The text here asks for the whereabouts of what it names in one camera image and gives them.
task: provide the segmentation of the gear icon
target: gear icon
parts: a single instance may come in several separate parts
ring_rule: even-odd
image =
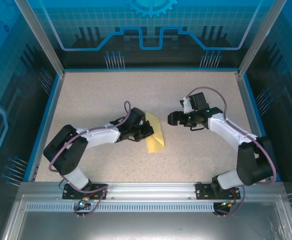
[[[0,0],[0,20],[9,25],[15,16],[14,0]]]
[[[143,17],[154,15],[157,17],[160,14],[166,14],[167,10],[173,9],[173,4],[177,4],[177,0],[126,0],[130,6],[130,10],[135,10],[136,14],[141,14]]]

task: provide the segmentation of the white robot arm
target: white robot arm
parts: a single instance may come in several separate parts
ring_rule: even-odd
[[[183,111],[168,115],[168,124],[189,127],[191,131],[209,129],[226,140],[237,151],[237,167],[212,178],[211,188],[216,196],[225,190],[241,185],[252,185],[273,175],[266,156],[252,141],[256,140],[268,153],[272,153],[270,141],[257,137],[229,119],[217,107],[210,108],[202,92],[184,97],[180,101]]]
[[[127,120],[118,126],[119,121],[123,118],[111,121],[104,127],[96,128],[96,130],[76,129],[71,125],[66,125],[47,145],[43,154],[51,162],[70,139],[80,133],[87,132],[76,138],[71,145],[64,149],[58,155],[53,166],[76,189],[90,191],[91,181],[78,167],[85,150],[106,143],[118,143],[123,140],[139,142],[154,133],[152,126],[146,121],[145,113],[136,107],[131,109]]]

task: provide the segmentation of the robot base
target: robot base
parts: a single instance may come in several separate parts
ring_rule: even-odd
[[[235,191],[236,200],[241,199],[241,194],[238,187],[232,187],[227,190],[224,190],[220,192],[218,196],[216,196],[210,183],[198,182],[195,185],[197,200],[233,200],[234,195],[232,194],[231,190]]]
[[[85,189],[85,191],[93,191],[95,189],[99,189],[102,187],[107,186],[107,184],[91,184],[90,189]],[[81,193],[73,189],[69,184],[65,184],[64,191],[62,193],[62,199],[67,200],[81,200],[84,197],[87,197],[89,195],[90,200],[99,200],[103,194],[103,191],[98,191],[94,193],[93,195],[90,195],[89,193]]]

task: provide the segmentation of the glass panel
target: glass panel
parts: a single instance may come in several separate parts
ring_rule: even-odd
[[[0,236],[55,77],[14,1],[0,1]]]
[[[237,68],[273,0],[31,0],[65,68]]]
[[[292,193],[292,0],[288,0],[247,71],[280,178]]]

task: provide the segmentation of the beige work surface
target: beige work surface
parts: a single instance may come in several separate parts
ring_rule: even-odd
[[[93,182],[199,182],[232,170],[237,154],[210,130],[191,132],[170,126],[167,116],[182,111],[180,100],[199,86],[215,88],[225,97],[227,116],[250,131],[233,72],[68,72],[64,79],[46,145],[67,124],[99,127],[125,116],[124,101],[160,119],[165,147],[148,153],[146,141],[122,141],[87,149],[79,167]],[[203,90],[209,106],[224,109],[220,97]],[[60,181],[43,156],[36,181]]]

